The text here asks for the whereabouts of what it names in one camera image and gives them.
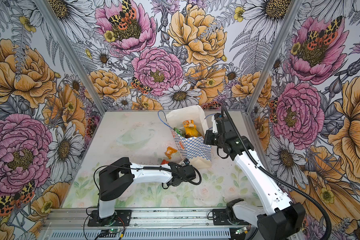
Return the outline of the orange white snack bag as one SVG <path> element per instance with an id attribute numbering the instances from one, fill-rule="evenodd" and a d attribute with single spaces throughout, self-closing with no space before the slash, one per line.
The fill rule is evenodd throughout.
<path id="1" fill-rule="evenodd" d="M 183 121 L 183 126 L 185 128 L 194 128 L 196 125 L 193 120 L 185 120 Z"/>

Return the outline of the green chips snack bag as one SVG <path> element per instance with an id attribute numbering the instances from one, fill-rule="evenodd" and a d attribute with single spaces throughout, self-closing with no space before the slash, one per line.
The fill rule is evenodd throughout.
<path id="1" fill-rule="evenodd" d="M 184 130 L 178 129 L 178 128 L 173 128 L 173 130 L 181 137 L 185 138 L 186 137 L 186 133 Z"/>

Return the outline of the blue checkered paper bag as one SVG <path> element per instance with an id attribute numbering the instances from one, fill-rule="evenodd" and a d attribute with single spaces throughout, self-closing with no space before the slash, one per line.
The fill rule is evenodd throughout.
<path id="1" fill-rule="evenodd" d="M 204 143 L 209 129 L 200 106 L 190 106 L 169 113 L 158 112 L 159 119 L 169 128 L 181 157 L 197 169 L 212 166 L 212 147 Z"/>

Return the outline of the yellow snack bag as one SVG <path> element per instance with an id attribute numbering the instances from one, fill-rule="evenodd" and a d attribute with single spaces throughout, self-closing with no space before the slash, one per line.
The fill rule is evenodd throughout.
<path id="1" fill-rule="evenodd" d="M 201 137 L 202 135 L 200 134 L 200 132 L 198 131 L 197 127 L 194 128 L 185 128 L 185 133 L 186 133 L 186 138 L 197 138 L 197 137 Z"/>

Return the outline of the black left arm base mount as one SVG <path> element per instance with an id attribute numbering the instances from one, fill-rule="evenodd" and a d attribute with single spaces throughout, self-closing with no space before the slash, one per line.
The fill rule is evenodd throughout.
<path id="1" fill-rule="evenodd" d="M 131 215 L 131 210 L 115 210 L 110 217 L 100 218 L 99 211 L 93 210 L 90 214 L 88 227 L 128 227 Z"/>

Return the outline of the small orange candy packet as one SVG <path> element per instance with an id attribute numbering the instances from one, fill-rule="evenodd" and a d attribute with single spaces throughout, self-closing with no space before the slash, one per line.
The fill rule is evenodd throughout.
<path id="1" fill-rule="evenodd" d="M 171 160 L 171 159 L 172 159 L 172 155 L 175 154 L 175 153 L 177 153 L 177 152 L 178 152 L 178 150 L 176 150 L 175 148 L 172 148 L 172 147 L 168 146 L 168 147 L 167 147 L 167 150 L 166 150 L 166 152 L 165 152 L 165 155 L 166 155 L 166 157 L 167 157 L 169 160 Z"/>

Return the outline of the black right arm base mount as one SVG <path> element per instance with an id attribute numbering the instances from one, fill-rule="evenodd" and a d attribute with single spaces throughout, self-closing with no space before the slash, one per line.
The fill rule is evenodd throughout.
<path id="1" fill-rule="evenodd" d="M 243 202 L 244 200 L 239 198 L 227 203 L 225 209 L 212 209 L 211 220 L 214 226 L 234 226 L 234 225 L 249 225 L 248 222 L 239 220 L 233 211 L 234 204 Z"/>

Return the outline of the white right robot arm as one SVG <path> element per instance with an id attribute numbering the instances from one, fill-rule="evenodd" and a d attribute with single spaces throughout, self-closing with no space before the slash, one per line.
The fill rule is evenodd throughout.
<path id="1" fill-rule="evenodd" d="M 226 215 L 231 224 L 247 222 L 256 227 L 265 240 L 294 237 L 302 226 L 306 211 L 294 204 L 276 182 L 261 169 L 258 154 L 250 140 L 241 136 L 234 123 L 223 113 L 212 117 L 213 127 L 206 131 L 204 143 L 222 149 L 242 170 L 256 191 L 262 205 L 255 207 L 243 199 L 227 203 Z"/>

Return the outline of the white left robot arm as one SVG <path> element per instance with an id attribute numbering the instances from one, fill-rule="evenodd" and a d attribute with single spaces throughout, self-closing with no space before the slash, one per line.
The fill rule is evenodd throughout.
<path id="1" fill-rule="evenodd" d="M 98 170 L 98 216 L 106 219 L 115 215 L 116 200 L 136 184 L 160 183 L 162 188 L 177 187 L 181 183 L 198 186 L 202 183 L 199 170 L 190 164 L 168 162 L 161 165 L 141 165 L 123 157 Z"/>

